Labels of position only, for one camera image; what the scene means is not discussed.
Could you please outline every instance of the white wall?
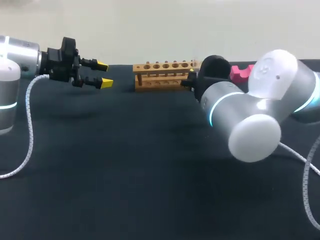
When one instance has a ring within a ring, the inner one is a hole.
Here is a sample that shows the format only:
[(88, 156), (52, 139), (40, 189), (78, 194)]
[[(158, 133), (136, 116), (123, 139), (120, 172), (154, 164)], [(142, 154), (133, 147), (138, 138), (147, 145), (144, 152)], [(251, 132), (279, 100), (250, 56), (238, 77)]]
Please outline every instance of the white wall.
[(273, 49), (320, 58), (319, 0), (0, 0), (0, 35), (108, 64), (252, 61)]

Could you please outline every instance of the black table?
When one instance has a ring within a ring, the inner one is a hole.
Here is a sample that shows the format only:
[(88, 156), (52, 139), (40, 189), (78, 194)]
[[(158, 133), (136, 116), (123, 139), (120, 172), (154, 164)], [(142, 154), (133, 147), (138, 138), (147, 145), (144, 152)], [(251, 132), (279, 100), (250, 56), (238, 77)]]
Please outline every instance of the black table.
[[(305, 63), (320, 71), (320, 60)], [(192, 92), (134, 93), (132, 66), (111, 66), (105, 76), (113, 88), (35, 85), (31, 160), (0, 180), (1, 239), (320, 238), (305, 214), (300, 160), (277, 149), (263, 161), (240, 162), (221, 150)], [(27, 153), (29, 82), (21, 81), (15, 127), (0, 136), (1, 173)], [(318, 125), (282, 124), (282, 142), (303, 156), (319, 134)], [(320, 221), (314, 172), (309, 196)]]

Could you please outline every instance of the robot end effector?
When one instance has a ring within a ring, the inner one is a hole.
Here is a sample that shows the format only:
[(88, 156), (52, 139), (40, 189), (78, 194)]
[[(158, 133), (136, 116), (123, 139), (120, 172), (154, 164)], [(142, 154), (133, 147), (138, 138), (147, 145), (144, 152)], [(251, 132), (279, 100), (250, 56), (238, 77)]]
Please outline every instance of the robot end effector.
[(291, 53), (274, 50), (259, 59), (249, 76), (247, 93), (228, 80), (230, 64), (217, 56), (211, 63), (215, 61), (224, 66), (224, 75), (223, 71), (218, 78), (216, 73), (203, 75), (202, 68), (209, 62), (205, 60), (194, 76), (199, 82), (193, 87), (200, 86), (194, 92), (210, 125), (221, 133), (236, 159), (256, 162), (271, 155), (287, 117), (306, 124), (320, 121), (320, 73)]
[(45, 52), (40, 51), (37, 43), (0, 36), (0, 57), (18, 64), (21, 78), (33, 79), (37, 75), (48, 74), (51, 80), (71, 81), (73, 86), (80, 88), (86, 84), (102, 89), (113, 84), (110, 79), (80, 74), (80, 66), (106, 72), (108, 65), (96, 59), (81, 59), (76, 48), (76, 40), (68, 37), (63, 38), (60, 49), (48, 48)]

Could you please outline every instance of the coiled cable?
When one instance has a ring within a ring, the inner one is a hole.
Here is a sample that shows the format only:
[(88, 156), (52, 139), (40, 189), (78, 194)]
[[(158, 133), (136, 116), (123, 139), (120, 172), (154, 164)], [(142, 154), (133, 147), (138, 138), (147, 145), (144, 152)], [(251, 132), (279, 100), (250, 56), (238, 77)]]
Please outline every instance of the coiled cable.
[(311, 212), (311, 208), (310, 208), (310, 204), (309, 204), (309, 194), (308, 194), (308, 181), (309, 181), (310, 168), (312, 168), (320, 176), (320, 171), (314, 165), (311, 164), (311, 161), (314, 158), (315, 152), (320, 145), (320, 136), (316, 139), (316, 141), (312, 145), (306, 159), (303, 156), (301, 156), (299, 153), (297, 153), (296, 151), (294, 151), (293, 149), (288, 147), (287, 145), (283, 144), (282, 142), (280, 142), (279, 145), (282, 148), (284, 148), (284, 149), (288, 150), (289, 152), (291, 152), (292, 154), (294, 154), (296, 157), (298, 157), (303, 162), (305, 162), (304, 170), (303, 170), (303, 178), (302, 178), (303, 205), (304, 205), (305, 213), (306, 213), (308, 219), (310, 220), (310, 222), (312, 223), (312, 225), (316, 229), (320, 230), (320, 224), (317, 223), (317, 221), (315, 220), (315, 218)]
[(38, 82), (39, 80), (44, 80), (44, 79), (49, 79), (49, 75), (45, 74), (45, 75), (40, 75), (40, 76), (35, 77), (30, 82), (28, 88), (26, 89), (26, 93), (25, 93), (25, 109), (26, 109), (26, 118), (27, 118), (28, 129), (29, 129), (29, 149), (26, 154), (26, 157), (17, 169), (15, 169), (12, 172), (9, 172), (7, 174), (0, 175), (0, 179), (6, 179), (6, 178), (9, 178), (9, 177), (17, 174), (26, 166), (26, 164), (30, 160), (30, 157), (31, 157), (31, 154), (32, 154), (32, 151), (34, 148), (34, 131), (32, 128), (32, 120), (31, 120), (31, 112), (30, 112), (30, 93), (31, 93), (31, 89), (34, 86), (34, 84), (36, 82)]

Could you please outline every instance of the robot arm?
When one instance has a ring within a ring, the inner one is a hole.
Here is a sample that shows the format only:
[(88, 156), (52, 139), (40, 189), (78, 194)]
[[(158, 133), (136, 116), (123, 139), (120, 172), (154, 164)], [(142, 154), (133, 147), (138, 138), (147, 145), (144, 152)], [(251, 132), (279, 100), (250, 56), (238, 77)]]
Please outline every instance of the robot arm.
[(21, 69), (21, 78), (33, 79), (37, 75), (48, 74), (51, 80), (71, 81), (75, 87), (86, 84), (97, 89), (111, 87), (113, 83), (102, 77), (80, 75), (80, 66), (106, 72), (108, 65), (96, 59), (81, 59), (76, 40), (68, 37), (63, 38), (60, 49), (48, 48), (45, 52), (40, 51), (37, 43), (0, 36), (0, 58), (17, 63)]
[(287, 51), (274, 50), (257, 61), (249, 76), (248, 93), (227, 75), (199, 79), (201, 71), (197, 81), (208, 82), (207, 78), (213, 84), (202, 84), (205, 91), (198, 97), (200, 105), (231, 154), (241, 161), (256, 162), (272, 154), (281, 139), (280, 124), (287, 117), (302, 123), (320, 121), (319, 74)]
[(0, 36), (0, 135), (13, 128), (20, 78), (34, 79), (37, 75), (45, 75), (80, 88), (83, 84), (97, 89), (112, 86), (110, 79), (81, 75), (80, 66), (108, 70), (108, 65), (96, 59), (81, 59), (72, 38), (64, 37), (60, 49), (48, 48), (45, 52), (40, 51), (37, 43)]

